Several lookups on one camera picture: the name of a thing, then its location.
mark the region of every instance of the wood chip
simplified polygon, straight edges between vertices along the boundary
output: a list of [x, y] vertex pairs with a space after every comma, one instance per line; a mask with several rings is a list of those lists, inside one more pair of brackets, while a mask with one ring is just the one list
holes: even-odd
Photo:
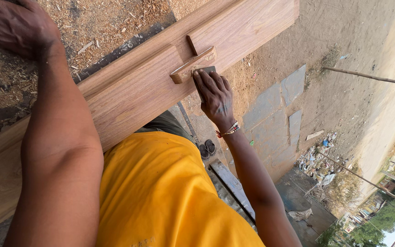
[[89, 43], [87, 43], [81, 50], [79, 50], [79, 52], [77, 53], [78, 55], [82, 52], [84, 52], [86, 49], [88, 49], [88, 47], [90, 47], [92, 44], [94, 43], [94, 41], [91, 41]]

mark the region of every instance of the black sandal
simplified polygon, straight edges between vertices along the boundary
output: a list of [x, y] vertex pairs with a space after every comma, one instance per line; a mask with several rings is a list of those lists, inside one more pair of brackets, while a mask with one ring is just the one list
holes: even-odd
[[216, 154], [216, 145], [214, 145], [213, 141], [208, 139], [205, 141], [205, 146], [210, 153], [210, 156], [214, 156]]
[[210, 159], [210, 153], [207, 150], [207, 147], [204, 144], [199, 145], [199, 152], [200, 152], [200, 158], [203, 161], [207, 161]]

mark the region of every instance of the fingers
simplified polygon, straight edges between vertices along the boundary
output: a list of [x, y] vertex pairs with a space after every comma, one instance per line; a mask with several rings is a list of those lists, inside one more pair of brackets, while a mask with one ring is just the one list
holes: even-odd
[[216, 83], [213, 79], [208, 75], [204, 70], [199, 70], [199, 75], [202, 78], [205, 86], [213, 93], [213, 94], [220, 94], [219, 88], [217, 88]]
[[223, 85], [225, 86], [225, 88], [228, 91], [231, 91], [231, 86], [230, 86], [230, 83], [228, 82], [228, 80], [224, 76], [221, 76], [221, 78], [222, 78]]
[[35, 0], [17, 0], [17, 1], [22, 7], [26, 8], [32, 12], [37, 7], [40, 7], [39, 3], [37, 3]]
[[200, 76], [200, 74], [197, 71], [195, 71], [193, 73], [193, 77], [196, 80], [196, 83], [197, 83], [197, 86], [199, 87], [200, 92], [204, 95], [205, 100], [208, 101], [208, 98], [212, 93], [207, 88], [207, 86], [205, 86], [204, 82], [202, 81], [202, 77]]
[[219, 74], [217, 74], [215, 71], [211, 71], [210, 76], [211, 78], [213, 78], [214, 82], [216, 82], [217, 88], [219, 88], [219, 90], [221, 90], [222, 92], [227, 91], [225, 85], [223, 84], [223, 80]]

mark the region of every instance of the wrist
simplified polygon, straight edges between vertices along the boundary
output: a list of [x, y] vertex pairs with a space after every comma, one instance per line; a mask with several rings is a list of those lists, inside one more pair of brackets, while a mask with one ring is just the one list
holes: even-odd
[[47, 62], [55, 56], [64, 56], [66, 58], [65, 46], [60, 40], [50, 41], [37, 51], [36, 56], [39, 62]]
[[218, 123], [216, 126], [220, 133], [226, 133], [235, 124], [236, 120], [234, 117], [227, 118], [225, 121]]

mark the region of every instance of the bamboo pole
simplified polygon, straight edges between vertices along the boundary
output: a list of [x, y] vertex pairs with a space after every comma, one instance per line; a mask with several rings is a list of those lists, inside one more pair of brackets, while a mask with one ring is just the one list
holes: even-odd
[[385, 192], [387, 195], [389, 195], [389, 196], [391, 196], [392, 198], [395, 199], [395, 195], [393, 195], [391, 192], [387, 191], [386, 189], [384, 189], [384, 188], [382, 188], [382, 187], [380, 187], [380, 186], [378, 186], [378, 185], [376, 185], [376, 184], [374, 184], [374, 183], [372, 183], [372, 182], [366, 180], [366, 179], [363, 178], [362, 176], [359, 176], [358, 174], [354, 173], [352, 170], [346, 168], [345, 166], [339, 164], [338, 162], [336, 162], [335, 160], [333, 160], [333, 159], [330, 158], [329, 156], [323, 154], [321, 151], [318, 151], [318, 153], [320, 153], [321, 155], [323, 155], [323, 156], [326, 157], [327, 159], [331, 160], [333, 163], [337, 164], [338, 166], [342, 167], [343, 169], [345, 169], [345, 170], [351, 172], [353, 175], [355, 175], [355, 176], [359, 177], [360, 179], [364, 180], [365, 182], [367, 182], [367, 183], [371, 184], [372, 186], [374, 186], [374, 187], [376, 187], [376, 188], [382, 190], [382, 191]]
[[387, 82], [395, 83], [395, 80], [393, 80], [393, 79], [382, 78], [382, 77], [377, 77], [377, 76], [370, 76], [370, 75], [366, 75], [366, 74], [362, 74], [362, 73], [354, 72], [354, 71], [335, 69], [335, 68], [327, 67], [327, 66], [323, 66], [323, 69], [337, 71], [337, 72], [342, 72], [342, 73], [346, 73], [346, 74], [352, 74], [352, 75], [356, 75], [356, 76], [363, 76], [363, 77], [370, 78], [370, 79], [375, 79], [375, 80], [378, 80], [378, 81], [387, 81]]

